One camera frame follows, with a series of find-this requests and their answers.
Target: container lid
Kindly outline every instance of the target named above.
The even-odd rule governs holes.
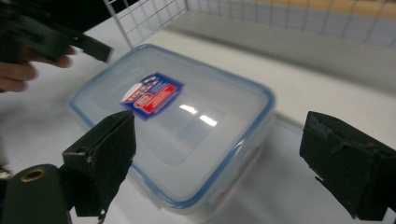
[[[155,78],[163,85],[153,88]],[[134,103],[134,93],[145,97]],[[70,106],[89,126],[135,106],[132,169],[167,205],[187,208],[213,187],[272,110],[274,97],[260,84],[145,45],[87,83]]]

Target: white table surface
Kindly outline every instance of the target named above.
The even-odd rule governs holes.
[[[112,62],[128,51],[113,20],[88,35],[115,49]],[[361,223],[351,219],[315,180],[298,156],[301,131],[290,124],[301,128],[306,112],[314,110],[343,119],[396,148],[396,96],[166,30],[148,42],[256,80],[276,94],[276,113],[282,119],[264,152],[208,223]],[[0,96],[0,136],[15,172],[40,163],[61,165],[61,153],[85,133],[69,112],[67,98],[106,64],[82,53],[73,58],[73,66],[67,69],[36,64],[40,77],[28,91]],[[388,211],[385,223],[394,217]],[[75,223],[95,223],[94,218],[73,219]],[[106,223],[191,222],[160,209],[127,178]]]

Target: metal wire grid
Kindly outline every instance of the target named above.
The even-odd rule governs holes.
[[[127,9],[116,14],[116,1]],[[340,9],[340,0],[104,0],[131,49],[188,10],[396,48],[396,3],[341,1]]]

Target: red and blue label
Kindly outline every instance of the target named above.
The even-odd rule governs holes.
[[[150,119],[165,110],[181,93],[183,84],[155,73],[132,86],[121,104],[132,109],[142,119]]]

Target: plastic food container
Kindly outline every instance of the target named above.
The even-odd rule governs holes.
[[[262,146],[274,95],[263,85],[151,45],[141,46],[70,100],[88,126],[130,108],[136,156],[130,174],[179,214],[216,204]]]

